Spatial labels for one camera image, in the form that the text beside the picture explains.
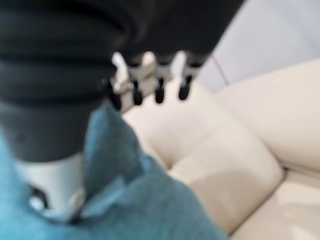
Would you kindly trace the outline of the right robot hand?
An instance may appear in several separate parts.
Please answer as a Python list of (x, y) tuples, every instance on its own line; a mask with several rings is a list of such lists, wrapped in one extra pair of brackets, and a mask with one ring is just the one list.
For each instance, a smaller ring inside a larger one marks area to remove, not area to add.
[(3, 0), (0, 126), (28, 188), (29, 205), (55, 222), (81, 212), (83, 151), (91, 113), (120, 110), (115, 52), (128, 69), (133, 104), (150, 89), (162, 103), (177, 52), (186, 55), (178, 97), (243, 5), (241, 0)]

